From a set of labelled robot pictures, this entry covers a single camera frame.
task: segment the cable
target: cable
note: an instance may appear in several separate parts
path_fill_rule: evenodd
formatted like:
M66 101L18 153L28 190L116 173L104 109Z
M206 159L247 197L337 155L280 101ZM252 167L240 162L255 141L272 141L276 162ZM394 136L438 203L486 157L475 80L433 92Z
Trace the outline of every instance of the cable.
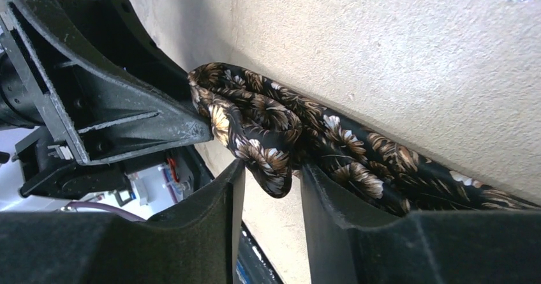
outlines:
M99 203L99 202L72 201L68 203L66 207L72 207L74 209L78 209L78 208L101 209L102 211L108 211L110 213L116 214L126 220L146 222L146 220L137 216L136 214L132 214L124 209L110 206L108 204Z

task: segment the black floral fabric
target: black floral fabric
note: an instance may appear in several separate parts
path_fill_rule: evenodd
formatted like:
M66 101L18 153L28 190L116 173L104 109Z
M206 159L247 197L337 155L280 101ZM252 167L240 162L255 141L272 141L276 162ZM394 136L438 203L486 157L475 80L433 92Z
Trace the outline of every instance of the black floral fabric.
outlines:
M416 209L540 209L245 68L205 64L188 80L215 139L274 198L287 195L293 171L312 159L333 181L397 216Z

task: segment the floral fabric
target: floral fabric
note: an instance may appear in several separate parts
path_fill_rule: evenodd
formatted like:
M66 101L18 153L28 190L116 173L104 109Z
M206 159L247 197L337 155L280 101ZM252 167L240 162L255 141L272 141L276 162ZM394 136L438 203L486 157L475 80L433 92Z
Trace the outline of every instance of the floral fabric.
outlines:
M281 198L312 159L336 183L397 216L416 209L540 209L450 170L263 75L225 63L188 75L215 139Z

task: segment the leaf pattern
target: leaf pattern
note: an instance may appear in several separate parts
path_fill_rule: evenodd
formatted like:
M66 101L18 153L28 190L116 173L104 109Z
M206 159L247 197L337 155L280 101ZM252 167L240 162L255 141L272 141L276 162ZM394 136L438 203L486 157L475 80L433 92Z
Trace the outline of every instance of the leaf pattern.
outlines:
M287 195L308 158L336 183L388 213L417 209L541 209L430 160L366 126L240 66L188 75L192 102L214 137L245 161L262 189Z

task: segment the purple cable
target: purple cable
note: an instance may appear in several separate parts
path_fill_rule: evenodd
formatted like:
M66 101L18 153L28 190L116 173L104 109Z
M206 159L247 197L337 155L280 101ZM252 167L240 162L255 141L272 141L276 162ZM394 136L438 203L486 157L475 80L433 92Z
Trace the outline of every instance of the purple cable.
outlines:
M125 220L146 222L146 220L144 220L143 218L137 216L136 214L132 214L132 213L130 213L128 211L125 211L124 209L114 207L114 206L110 206L108 204L99 203L99 202L72 201L72 202L68 203L68 205L66 205L66 206L67 207L72 207L74 209L81 209L81 208L101 209L103 211L108 211L110 213L116 214L116 215L124 218Z

